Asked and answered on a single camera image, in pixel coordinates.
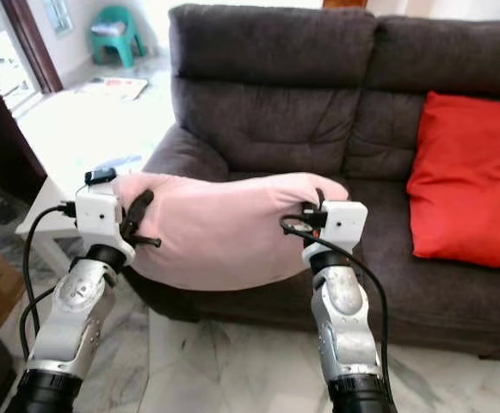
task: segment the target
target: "pink pillow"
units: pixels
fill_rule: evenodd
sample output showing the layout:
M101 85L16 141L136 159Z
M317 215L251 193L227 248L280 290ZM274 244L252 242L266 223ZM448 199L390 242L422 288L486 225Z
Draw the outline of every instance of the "pink pillow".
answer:
M162 246L137 247L133 268L151 280L191 290L240 290L284 280L305 269L303 241L285 236L278 218L300 213L301 202L347 200L337 182L297 173L235 182L133 174L113 182L128 209L145 189L154 192L139 235Z

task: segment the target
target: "white side table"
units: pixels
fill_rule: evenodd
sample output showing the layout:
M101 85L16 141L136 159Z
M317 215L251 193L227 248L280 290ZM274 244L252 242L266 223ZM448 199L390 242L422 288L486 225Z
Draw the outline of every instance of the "white side table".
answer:
M18 225L15 233L25 240L32 223L41 211L59 205L62 200L74 200L74 194L67 194L51 178L47 177L30 207L28 215ZM56 238L76 237L77 235L74 219L66 217L60 212L49 213L37 226L32 247L57 276L62 276L70 267L71 260L55 240Z

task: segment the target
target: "red cushion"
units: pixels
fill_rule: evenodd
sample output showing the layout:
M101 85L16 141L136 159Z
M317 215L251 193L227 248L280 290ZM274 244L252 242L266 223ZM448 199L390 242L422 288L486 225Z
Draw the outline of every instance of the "red cushion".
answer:
M500 102L430 92L407 191L415 256L500 267Z

